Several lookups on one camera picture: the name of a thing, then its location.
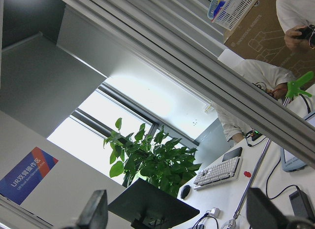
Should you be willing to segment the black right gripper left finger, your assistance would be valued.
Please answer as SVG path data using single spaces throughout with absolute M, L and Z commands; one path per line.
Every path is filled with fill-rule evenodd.
M 108 223 L 107 191 L 92 193 L 83 211 L 74 222 L 61 226 L 62 229 L 105 229 Z

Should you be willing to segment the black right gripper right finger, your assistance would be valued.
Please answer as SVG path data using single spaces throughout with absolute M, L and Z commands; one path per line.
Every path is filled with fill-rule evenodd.
M 285 216 L 259 188 L 247 191 L 246 217 L 252 229 L 313 229 L 309 220 Z

